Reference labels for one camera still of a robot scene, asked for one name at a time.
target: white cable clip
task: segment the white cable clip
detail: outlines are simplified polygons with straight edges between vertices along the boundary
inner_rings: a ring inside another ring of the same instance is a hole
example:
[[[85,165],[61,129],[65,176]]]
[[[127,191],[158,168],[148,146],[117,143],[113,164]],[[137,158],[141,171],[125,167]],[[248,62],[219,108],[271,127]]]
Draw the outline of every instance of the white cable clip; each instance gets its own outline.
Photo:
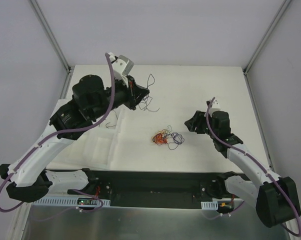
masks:
[[[270,169],[267,169],[265,175],[266,175],[266,177],[268,177],[269,175],[271,175],[271,170],[270,170]]]

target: gray floor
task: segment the gray floor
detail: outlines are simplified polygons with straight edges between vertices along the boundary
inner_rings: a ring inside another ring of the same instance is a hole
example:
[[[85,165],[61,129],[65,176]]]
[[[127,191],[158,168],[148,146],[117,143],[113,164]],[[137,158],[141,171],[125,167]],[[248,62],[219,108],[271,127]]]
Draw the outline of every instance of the gray floor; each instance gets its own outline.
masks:
[[[33,206],[32,215],[47,218],[65,209]],[[207,220],[216,212],[188,209],[102,208],[94,213],[71,209],[44,222],[28,221],[24,240],[285,240],[280,226],[265,227],[247,205],[231,217]]]

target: white wall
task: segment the white wall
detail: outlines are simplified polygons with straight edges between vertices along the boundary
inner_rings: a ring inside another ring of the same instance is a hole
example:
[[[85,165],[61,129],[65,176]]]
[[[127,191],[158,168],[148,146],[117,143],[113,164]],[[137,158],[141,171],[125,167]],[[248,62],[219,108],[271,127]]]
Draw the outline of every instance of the white wall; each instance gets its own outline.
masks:
[[[293,1],[248,75],[275,169],[301,204],[301,0]]]
[[[39,0],[71,65],[244,67],[283,0]]]
[[[28,1],[0,1],[0,164],[17,160],[43,131],[65,77]],[[2,207],[14,204],[5,190]],[[0,213],[0,240],[12,216]]]

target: tangled wires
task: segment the tangled wires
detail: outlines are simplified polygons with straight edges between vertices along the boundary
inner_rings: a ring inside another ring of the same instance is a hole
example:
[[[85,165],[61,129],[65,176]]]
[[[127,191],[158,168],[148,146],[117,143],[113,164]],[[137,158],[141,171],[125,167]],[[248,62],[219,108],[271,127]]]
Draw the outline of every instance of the tangled wires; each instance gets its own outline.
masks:
[[[150,86],[154,85],[155,83],[155,77],[153,76],[153,74],[149,74],[148,76],[148,79],[147,79],[147,89],[149,89]],[[143,110],[143,111],[149,111],[149,112],[158,112],[158,110],[160,110],[160,108],[158,108],[157,110],[150,110],[149,109],[149,105],[151,104],[151,101],[153,100],[153,98],[147,94],[141,101],[140,103],[138,104],[138,107],[140,110]]]
[[[176,131],[173,132],[172,126],[170,125],[168,125],[167,128],[158,131],[151,138],[151,140],[157,145],[167,144],[170,150],[175,150],[179,145],[181,145],[185,141],[181,134],[179,134]]]

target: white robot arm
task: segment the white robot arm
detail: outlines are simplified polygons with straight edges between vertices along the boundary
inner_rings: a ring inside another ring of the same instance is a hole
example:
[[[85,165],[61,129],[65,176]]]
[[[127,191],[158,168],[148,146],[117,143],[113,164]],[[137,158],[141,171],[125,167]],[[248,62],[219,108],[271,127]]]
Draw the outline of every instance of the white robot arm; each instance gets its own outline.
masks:
[[[122,55],[114,56],[113,53],[108,53],[108,58],[114,76],[112,87],[104,89],[103,80],[97,75],[84,76],[73,86],[72,100],[61,106],[50,118],[49,125],[36,144],[15,163],[0,166],[1,177],[5,180],[9,178],[11,182],[6,188],[10,198],[30,203],[47,193],[81,190],[93,181],[84,170],[49,171],[45,168],[64,148],[98,124],[93,125],[92,122],[109,110],[112,90],[114,96],[111,109],[124,104],[135,110],[149,94],[147,88],[137,85],[129,75],[134,66],[131,60]]]
[[[221,111],[215,98],[206,103],[208,114],[196,111],[185,125],[190,132],[209,135],[216,150],[236,164],[247,179],[226,172],[218,176],[205,192],[217,199],[225,194],[238,196],[256,209],[259,219],[269,228],[294,219],[297,214],[300,216],[295,182],[290,177],[282,178],[260,163],[243,141],[231,133],[229,114]]]

